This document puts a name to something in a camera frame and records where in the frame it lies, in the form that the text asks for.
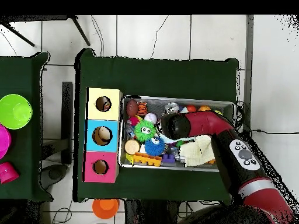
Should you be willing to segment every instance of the blue box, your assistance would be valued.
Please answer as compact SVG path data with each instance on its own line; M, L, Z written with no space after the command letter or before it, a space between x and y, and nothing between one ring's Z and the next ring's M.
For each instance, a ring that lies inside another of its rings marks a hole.
M92 139L93 131L97 127L107 127L112 132L112 139L107 145L98 145ZM86 151L106 151L117 152L117 140L118 140L118 121L108 120L88 120L87 121L87 144Z

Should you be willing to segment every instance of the red robot arm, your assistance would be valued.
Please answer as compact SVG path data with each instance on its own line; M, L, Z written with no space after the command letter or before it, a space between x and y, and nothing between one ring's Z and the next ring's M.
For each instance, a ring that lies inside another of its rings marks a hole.
M266 175L260 160L234 131L232 124L213 111L168 114L163 134L171 139L211 135L216 163L228 192L243 205L267 212L279 224L290 224L294 214Z

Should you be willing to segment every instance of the pink cup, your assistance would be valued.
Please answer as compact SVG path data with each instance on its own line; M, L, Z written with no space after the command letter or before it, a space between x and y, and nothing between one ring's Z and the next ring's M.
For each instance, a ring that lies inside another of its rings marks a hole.
M0 159L2 159L9 146L11 145L12 138L9 133L9 131L2 125L0 124Z
M0 180L1 184L6 184L11 182L19 177L16 170L9 162L0 164Z

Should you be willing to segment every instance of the pink box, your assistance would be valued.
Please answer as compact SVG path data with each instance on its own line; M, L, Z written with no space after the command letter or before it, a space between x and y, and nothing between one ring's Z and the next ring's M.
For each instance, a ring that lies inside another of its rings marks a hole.
M84 182L114 183L119 173L117 152L87 151L85 154ZM97 160L104 160L108 165L105 174L97 174L93 171L93 164Z

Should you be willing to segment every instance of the white ball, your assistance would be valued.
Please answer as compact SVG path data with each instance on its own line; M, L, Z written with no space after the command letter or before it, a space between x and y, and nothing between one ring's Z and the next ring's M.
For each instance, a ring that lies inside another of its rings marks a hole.
M144 120L152 122L153 124L157 123L157 117L153 113L148 113L147 115L145 115Z

